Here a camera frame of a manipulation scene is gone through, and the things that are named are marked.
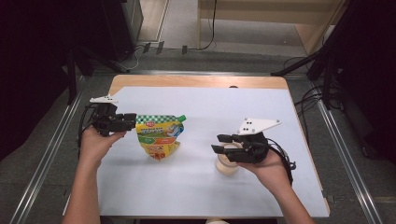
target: green checkered pattern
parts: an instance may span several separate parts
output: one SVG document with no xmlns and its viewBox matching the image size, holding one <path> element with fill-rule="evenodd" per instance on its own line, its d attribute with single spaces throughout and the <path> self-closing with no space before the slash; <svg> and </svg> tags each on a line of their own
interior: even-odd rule
<svg viewBox="0 0 396 224">
<path fill-rule="evenodd" d="M 165 123 L 171 121 L 177 121 L 175 116 L 169 115 L 138 115 L 136 116 L 136 123 L 145 124 L 148 121 L 154 121 L 155 123 Z"/>
</svg>

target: forearm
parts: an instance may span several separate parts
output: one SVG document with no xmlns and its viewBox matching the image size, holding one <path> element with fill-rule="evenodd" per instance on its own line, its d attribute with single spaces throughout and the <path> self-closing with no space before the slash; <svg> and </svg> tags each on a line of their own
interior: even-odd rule
<svg viewBox="0 0 396 224">
<path fill-rule="evenodd" d="M 287 223 L 315 223 L 292 188 L 284 189 L 283 192 L 274 193 L 274 196 L 279 203 Z"/>
<path fill-rule="evenodd" d="M 78 165 L 63 224 L 100 223 L 96 174 L 96 167 Z"/>
</svg>

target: person's right hand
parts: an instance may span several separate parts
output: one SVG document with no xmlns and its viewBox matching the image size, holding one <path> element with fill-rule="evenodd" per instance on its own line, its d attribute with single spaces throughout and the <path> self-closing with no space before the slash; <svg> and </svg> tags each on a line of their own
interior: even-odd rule
<svg viewBox="0 0 396 224">
<path fill-rule="evenodd" d="M 273 194 L 290 188 L 290 182 L 280 157 L 272 150 L 268 151 L 265 160 L 259 163 L 242 163 L 238 165 L 255 174 L 260 182 Z"/>
</svg>

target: white tabletop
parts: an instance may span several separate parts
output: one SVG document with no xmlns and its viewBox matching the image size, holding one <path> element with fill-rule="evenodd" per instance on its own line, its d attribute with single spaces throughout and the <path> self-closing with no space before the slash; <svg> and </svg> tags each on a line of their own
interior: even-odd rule
<svg viewBox="0 0 396 224">
<path fill-rule="evenodd" d="M 220 174 L 215 161 L 220 133 L 236 133 L 244 118 L 280 119 L 264 131 L 296 161 L 293 188 L 312 217 L 328 217 L 318 175 L 288 90 L 125 87 L 117 113 L 185 115 L 180 147 L 161 161 L 139 145 L 135 130 L 113 145 L 98 171 L 102 216 L 281 217 L 271 193 L 249 171 Z"/>
</svg>

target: person's right arm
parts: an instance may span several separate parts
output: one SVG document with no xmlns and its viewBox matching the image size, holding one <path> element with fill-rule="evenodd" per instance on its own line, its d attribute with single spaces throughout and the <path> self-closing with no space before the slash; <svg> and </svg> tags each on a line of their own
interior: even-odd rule
<svg viewBox="0 0 396 224">
<path fill-rule="evenodd" d="M 282 161 L 275 152 L 269 150 L 265 160 L 260 163 L 238 163 L 238 165 L 255 174 L 274 195 L 287 223 L 315 223 L 291 187 Z"/>
</svg>

